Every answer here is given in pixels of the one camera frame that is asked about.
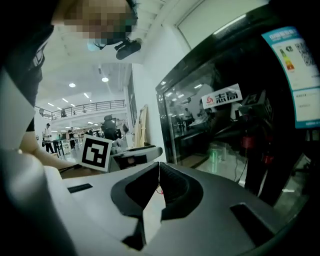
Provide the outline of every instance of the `black slot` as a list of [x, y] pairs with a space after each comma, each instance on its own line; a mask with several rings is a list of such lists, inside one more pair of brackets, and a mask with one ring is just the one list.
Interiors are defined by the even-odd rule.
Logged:
[[68, 190], [70, 192], [70, 194], [72, 193], [76, 193], [76, 192], [79, 192], [79, 191], [82, 191], [82, 190], [87, 190], [87, 189], [90, 189], [92, 188], [92, 186], [90, 184], [83, 184], [83, 185], [79, 185], [79, 186], [71, 186], [71, 187], [68, 187]]
[[245, 204], [237, 204], [230, 207], [230, 209], [257, 247], [263, 245], [274, 236]]

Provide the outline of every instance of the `label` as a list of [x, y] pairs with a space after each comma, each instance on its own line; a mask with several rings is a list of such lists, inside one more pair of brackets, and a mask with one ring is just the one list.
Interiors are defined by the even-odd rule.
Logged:
[[295, 113], [295, 128], [320, 127], [320, 73], [293, 26], [272, 30], [262, 37], [277, 56], [290, 86]]
[[204, 109], [242, 100], [239, 84], [216, 90], [201, 97]]

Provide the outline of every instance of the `glass display case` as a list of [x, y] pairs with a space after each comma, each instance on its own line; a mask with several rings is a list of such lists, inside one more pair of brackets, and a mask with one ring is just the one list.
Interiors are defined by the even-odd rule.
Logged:
[[[252, 10], [200, 43], [156, 88], [167, 161], [234, 181], [286, 218], [306, 199], [307, 177], [291, 177], [306, 130], [295, 129], [286, 74], [262, 35], [288, 25], [268, 5]], [[283, 189], [294, 191], [286, 202]]]

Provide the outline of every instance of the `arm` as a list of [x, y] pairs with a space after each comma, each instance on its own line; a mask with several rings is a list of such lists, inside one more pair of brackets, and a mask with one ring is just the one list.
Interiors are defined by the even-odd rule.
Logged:
[[34, 131], [27, 131], [24, 134], [20, 149], [24, 153], [34, 155], [44, 166], [52, 166], [57, 169], [62, 169], [74, 165], [73, 162], [61, 160], [42, 150], [37, 143], [36, 133]]

